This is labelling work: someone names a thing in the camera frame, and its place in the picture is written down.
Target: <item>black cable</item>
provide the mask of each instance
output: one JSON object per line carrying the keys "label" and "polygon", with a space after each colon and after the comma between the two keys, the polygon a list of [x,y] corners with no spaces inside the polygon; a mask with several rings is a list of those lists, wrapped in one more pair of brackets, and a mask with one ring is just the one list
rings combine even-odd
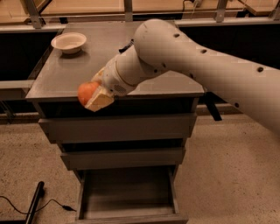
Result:
{"label": "black cable", "polygon": [[[0,198],[7,200],[7,201],[10,203],[10,205],[11,205],[18,213],[20,213],[20,214],[29,214],[29,213],[23,213],[23,212],[19,211],[19,210],[11,203],[11,201],[10,201],[8,198],[6,198],[5,196],[0,195]],[[35,211],[35,213],[37,213],[38,211],[41,211],[41,210],[42,210],[43,208],[45,208],[51,201],[56,202],[56,203],[57,203],[58,205],[60,205],[64,210],[67,210],[67,211],[70,211],[70,212],[77,212],[76,210],[72,209],[70,206],[63,206],[63,205],[61,205],[56,199],[49,199],[49,201],[46,202],[44,206],[42,206],[41,208],[37,209],[37,210]]]}

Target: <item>metal tabletop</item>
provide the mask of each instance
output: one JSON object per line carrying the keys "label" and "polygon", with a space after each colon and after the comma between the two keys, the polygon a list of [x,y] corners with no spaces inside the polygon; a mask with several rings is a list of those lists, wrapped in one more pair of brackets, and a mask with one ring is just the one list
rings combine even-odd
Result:
{"label": "metal tabletop", "polygon": [[[133,39],[140,22],[93,22],[68,24],[66,32],[79,32],[87,37],[82,51],[65,55],[53,49],[28,95],[27,100],[77,98],[78,86],[90,81],[106,63]],[[129,94],[190,95],[204,93],[200,84],[180,73],[168,72],[141,83]]]}

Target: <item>ceramic bowl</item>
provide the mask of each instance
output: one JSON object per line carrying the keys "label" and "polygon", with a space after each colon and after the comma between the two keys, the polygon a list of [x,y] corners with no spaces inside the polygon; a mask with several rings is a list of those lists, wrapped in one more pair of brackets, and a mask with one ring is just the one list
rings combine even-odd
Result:
{"label": "ceramic bowl", "polygon": [[81,50],[86,43],[85,35],[78,32],[63,33],[52,40],[52,47],[60,49],[63,53],[72,54]]}

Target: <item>concrete floor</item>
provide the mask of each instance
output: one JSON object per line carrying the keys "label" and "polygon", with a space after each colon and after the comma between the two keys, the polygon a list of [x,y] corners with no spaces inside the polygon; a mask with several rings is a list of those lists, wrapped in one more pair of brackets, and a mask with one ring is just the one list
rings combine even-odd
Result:
{"label": "concrete floor", "polygon": [[[224,115],[222,122],[199,116],[175,179],[180,212],[189,224],[280,223],[279,161],[280,137],[245,115]],[[39,207],[56,199],[76,208],[79,182],[60,160],[59,148],[28,119],[1,124],[0,195],[27,212],[41,180],[45,197]],[[67,223],[74,216],[51,202],[33,223]],[[24,217],[0,199],[1,221]]]}

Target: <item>cabinet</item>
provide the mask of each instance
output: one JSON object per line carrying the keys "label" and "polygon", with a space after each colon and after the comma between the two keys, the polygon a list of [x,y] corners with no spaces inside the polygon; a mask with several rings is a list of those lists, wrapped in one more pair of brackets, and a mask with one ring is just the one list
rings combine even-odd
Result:
{"label": "cabinet", "polygon": [[168,72],[141,83],[96,113],[84,109],[77,88],[133,38],[139,23],[68,24],[87,36],[82,52],[53,50],[27,100],[61,159],[80,181],[75,223],[186,223],[173,180],[204,91]]}

